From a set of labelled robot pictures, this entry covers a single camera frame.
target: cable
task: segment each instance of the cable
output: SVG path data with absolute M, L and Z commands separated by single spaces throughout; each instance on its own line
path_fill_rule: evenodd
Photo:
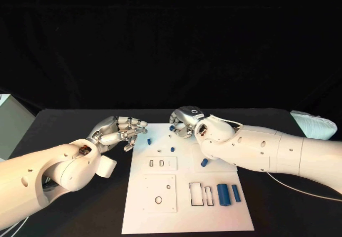
M 302 192 L 302 193 L 305 193 L 305 194 L 308 194 L 308 195 L 312 195 L 312 196 L 315 196 L 315 197 L 318 197 L 318 198 L 329 199 L 329 200 L 334 200 L 334 201 L 342 201 L 342 199 L 335 199 L 335 198 L 331 198 L 331 197 L 324 197 L 324 196 L 311 194 L 311 193 L 308 193 L 308 192 L 305 192 L 305 191 L 300 191 L 299 189 L 296 189 L 296 188 L 290 187 L 289 185 L 286 185 L 285 183 L 282 183 L 273 176 L 272 176 L 272 178 L 273 178 L 280 184 L 283 184 L 287 188 L 290 188 L 290 189 L 293 189 L 293 190 L 296 190 L 296 191 L 299 191 L 299 192 Z
M 220 120 L 223 120 L 223 121 L 225 121 L 225 122 L 233 122 L 233 123 L 235 123 L 237 125 L 244 126 L 240 122 L 234 122 L 234 121 L 231 121 L 231 120 L 223 119 L 223 118 L 217 117 L 215 115 L 211 115 L 211 116 L 212 116 L 215 119 L 220 119 Z
M 0 237 L 3 237 L 9 233 L 9 231 L 16 227 L 18 224 L 19 224 L 19 222 L 3 232 Z
M 25 222 L 28 221 L 28 219 L 29 219 L 29 217 L 26 217 L 26 219 L 25 219 L 25 221 L 23 221 L 22 225 L 19 226 L 19 228 L 18 228 L 18 230 L 16 230 L 15 234 L 13 234 L 10 237 L 13 237 L 13 236 L 16 235 L 16 233 L 18 233 L 18 231 L 20 230 L 20 228 L 22 228 L 22 226 L 23 226 L 23 224 L 25 224 Z

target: white board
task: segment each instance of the white board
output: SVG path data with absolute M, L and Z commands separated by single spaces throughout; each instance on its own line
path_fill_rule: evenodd
M 168 123 L 149 124 L 149 133 L 139 134 L 132 158 L 121 233 L 253 231 L 254 227 L 235 167 L 224 164 L 225 167 L 223 168 L 220 165 L 223 160 L 210 160 L 208 170 L 205 170 L 207 167 L 204 169 L 197 167 L 197 160 L 202 162 L 204 159 L 199 157 L 202 154 L 194 152 L 197 139 L 195 137 L 188 139 L 178 137 L 171 132 L 169 126 Z M 147 144 L 147 138 L 152 139 L 152 145 Z M 150 157 L 156 160 L 159 157 L 176 157 L 176 170 L 175 168 L 172 170 L 152 170 L 147 167 Z M 145 177 L 155 175 L 156 179 L 162 175 L 175 175 L 176 212 L 165 212 L 159 207 L 158 213 L 145 210 L 146 198 L 150 196 L 149 200 L 152 200 L 158 195 L 158 193 L 146 191 Z M 189 183 L 201 183 L 204 206 L 191 205 Z M 220 206 L 217 184 L 221 183 L 228 185 L 230 206 Z M 237 184 L 241 202 L 235 202 L 233 184 Z M 211 187 L 214 206 L 208 206 L 207 203 L 205 187 Z

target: blue cylinder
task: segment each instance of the blue cylinder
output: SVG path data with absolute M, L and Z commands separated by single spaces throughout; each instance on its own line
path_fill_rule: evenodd
M 205 166 L 207 166 L 207 164 L 208 164 L 208 159 L 207 159 L 207 158 L 204 158 L 204 160 L 202 160 L 202 163 L 201 163 L 201 166 L 202 166 L 202 167 L 205 167 Z
M 230 206 L 230 193 L 227 184 L 218 184 L 218 193 L 220 193 L 220 205 Z
M 238 190 L 237 190 L 237 184 L 233 184 L 231 187 L 233 187 L 233 192 L 234 192 L 234 196 L 235 196 L 235 201 L 241 202 L 240 195 L 238 195 Z

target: black table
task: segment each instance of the black table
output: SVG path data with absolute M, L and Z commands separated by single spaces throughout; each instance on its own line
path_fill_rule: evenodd
M 264 126 L 303 136 L 295 119 L 277 109 L 208 109 L 243 124 Z M 149 123 L 169 122 L 172 110 L 44 110 L 23 136 L 12 157 L 85 138 L 109 116 L 129 116 Z M 120 143 L 106 153 L 117 160 L 109 179 L 96 175 L 90 184 L 68 193 L 31 216 L 20 237 L 113 237 L 121 233 L 132 151 Z M 238 169 L 256 231 L 152 234 L 155 236 L 324 236 L 342 233 L 342 203 L 302 194 L 280 185 L 266 173 Z M 274 175 L 293 187 L 334 198 L 341 195 L 324 185 L 292 175 Z

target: robotic arm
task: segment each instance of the robotic arm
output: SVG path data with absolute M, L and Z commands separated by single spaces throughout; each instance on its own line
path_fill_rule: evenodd
M 194 106 L 175 110 L 171 123 L 178 136 L 188 138 L 195 134 L 208 158 L 221 158 L 253 171 L 298 175 L 342 193 L 342 142 L 243 125 L 205 114 Z
M 132 150 L 147 123 L 129 117 L 109 117 L 87 139 L 33 152 L 0 163 L 0 230 L 44 209 L 68 192 L 80 190 L 94 175 L 109 178 L 116 161 L 101 155 L 120 141 Z M 42 176 L 54 183 L 42 186 Z

